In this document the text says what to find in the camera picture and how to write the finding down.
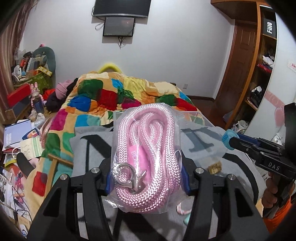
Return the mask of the right hand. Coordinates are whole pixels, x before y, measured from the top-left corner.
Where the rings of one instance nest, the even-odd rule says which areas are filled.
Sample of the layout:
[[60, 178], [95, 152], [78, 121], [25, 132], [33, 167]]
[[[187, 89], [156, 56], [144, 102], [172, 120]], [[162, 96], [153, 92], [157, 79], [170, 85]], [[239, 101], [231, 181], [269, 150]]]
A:
[[268, 173], [269, 178], [266, 181], [266, 189], [263, 193], [261, 202], [264, 208], [272, 208], [277, 202], [276, 193], [278, 192], [278, 186], [275, 182], [274, 173]]

